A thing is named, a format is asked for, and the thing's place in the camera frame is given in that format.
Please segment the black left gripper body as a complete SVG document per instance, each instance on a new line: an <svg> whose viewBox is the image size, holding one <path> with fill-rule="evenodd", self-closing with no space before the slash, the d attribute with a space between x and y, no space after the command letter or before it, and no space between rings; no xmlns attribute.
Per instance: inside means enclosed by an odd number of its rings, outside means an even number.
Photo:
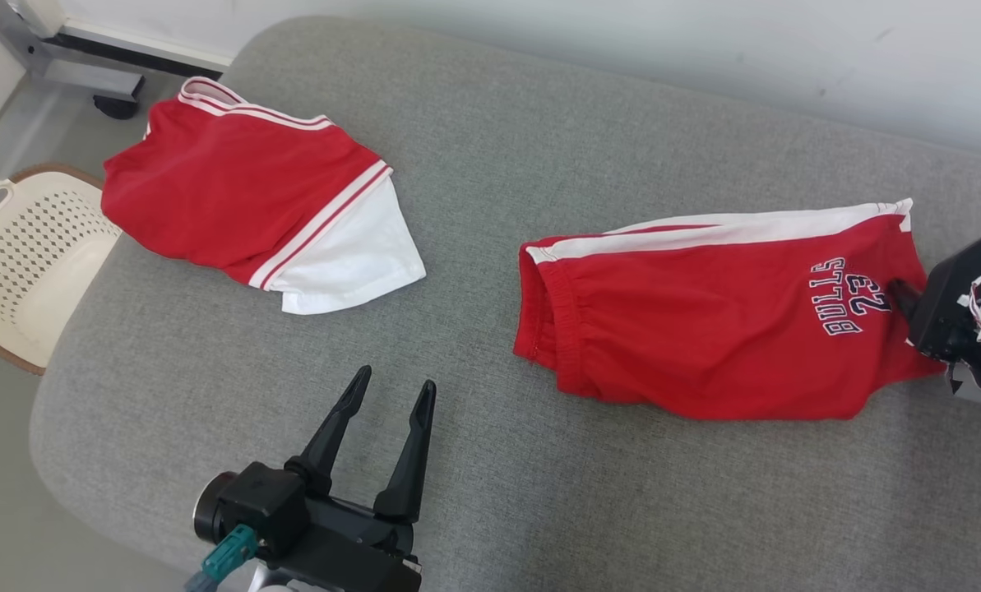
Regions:
<svg viewBox="0 0 981 592"><path fill-rule="evenodd" d="M383 520L373 508L307 496L310 527L280 561L262 561L256 592L421 592L414 525Z"/></svg>

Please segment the cream perforated laundry basket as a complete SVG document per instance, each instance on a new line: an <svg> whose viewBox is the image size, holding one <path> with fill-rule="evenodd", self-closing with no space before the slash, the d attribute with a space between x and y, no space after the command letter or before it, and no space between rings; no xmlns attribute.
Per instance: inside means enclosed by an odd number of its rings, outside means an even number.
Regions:
<svg viewBox="0 0 981 592"><path fill-rule="evenodd" d="M100 209L102 188L65 164L0 180L0 357L28 373L45 373L121 235Z"/></svg>

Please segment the grey metal stand frame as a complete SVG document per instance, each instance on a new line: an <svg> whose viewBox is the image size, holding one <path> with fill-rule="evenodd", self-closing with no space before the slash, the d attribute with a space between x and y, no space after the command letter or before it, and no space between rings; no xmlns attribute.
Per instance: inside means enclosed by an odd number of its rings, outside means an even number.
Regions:
<svg viewBox="0 0 981 592"><path fill-rule="evenodd" d="M0 42L33 76L137 104L141 70L217 78L227 58L133 38L67 16L59 0L0 0Z"/></svg>

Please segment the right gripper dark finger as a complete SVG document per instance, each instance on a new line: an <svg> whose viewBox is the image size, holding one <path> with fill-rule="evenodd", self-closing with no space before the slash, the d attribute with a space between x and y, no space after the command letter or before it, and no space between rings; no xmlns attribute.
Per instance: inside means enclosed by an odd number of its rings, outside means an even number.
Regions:
<svg viewBox="0 0 981 592"><path fill-rule="evenodd" d="M888 284L888 293L904 318L915 319L923 296L921 289L904 280L892 280Z"/></svg>

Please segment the black caster wheel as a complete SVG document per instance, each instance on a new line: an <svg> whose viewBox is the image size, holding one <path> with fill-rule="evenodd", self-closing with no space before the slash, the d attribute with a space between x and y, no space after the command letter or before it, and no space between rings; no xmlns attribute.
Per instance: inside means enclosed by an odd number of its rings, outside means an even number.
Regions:
<svg viewBox="0 0 981 592"><path fill-rule="evenodd" d="M136 117L140 111L140 101L136 99L119 99L110 96L95 95L93 105L103 115L118 121L127 121Z"/></svg>

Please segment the red Bulls shorts white stripe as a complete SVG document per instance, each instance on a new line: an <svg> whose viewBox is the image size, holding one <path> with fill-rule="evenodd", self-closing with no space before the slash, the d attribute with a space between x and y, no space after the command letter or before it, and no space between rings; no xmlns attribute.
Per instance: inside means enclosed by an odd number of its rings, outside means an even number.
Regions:
<svg viewBox="0 0 981 592"><path fill-rule="evenodd" d="M910 199L681 216L521 246L514 353L568 395L711 421L851 419L941 373L888 292L927 281Z"/></svg>

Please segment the red jersey white sleeves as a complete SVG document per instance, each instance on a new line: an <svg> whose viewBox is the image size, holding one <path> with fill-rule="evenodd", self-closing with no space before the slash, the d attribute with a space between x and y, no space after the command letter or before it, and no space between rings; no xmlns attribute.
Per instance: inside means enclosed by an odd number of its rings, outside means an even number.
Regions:
<svg viewBox="0 0 981 592"><path fill-rule="evenodd" d="M105 162L100 206L155 254L278 293L285 313L320 315L425 277L392 174L326 116L193 77Z"/></svg>

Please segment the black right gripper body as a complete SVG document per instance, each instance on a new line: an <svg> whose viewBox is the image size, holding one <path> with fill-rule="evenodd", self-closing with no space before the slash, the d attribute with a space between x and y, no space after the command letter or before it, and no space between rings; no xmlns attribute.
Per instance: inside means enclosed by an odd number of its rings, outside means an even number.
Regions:
<svg viewBox="0 0 981 592"><path fill-rule="evenodd" d="M909 341L930 358L964 364L981 389L981 237L933 267Z"/></svg>

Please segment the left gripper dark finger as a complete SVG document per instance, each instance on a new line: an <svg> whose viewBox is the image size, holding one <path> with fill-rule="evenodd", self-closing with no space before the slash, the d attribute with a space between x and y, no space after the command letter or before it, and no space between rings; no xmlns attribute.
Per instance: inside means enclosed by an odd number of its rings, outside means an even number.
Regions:
<svg viewBox="0 0 981 592"><path fill-rule="evenodd" d="M327 496L332 488L331 473L348 423L361 409L373 368L356 371L340 398L322 420L303 452L287 460L284 469L299 476L307 496Z"/></svg>
<svg viewBox="0 0 981 592"><path fill-rule="evenodd" d="M396 467L387 487L375 497L373 512L383 520L412 525L421 517L435 401L437 385L426 380L409 415L409 434Z"/></svg>

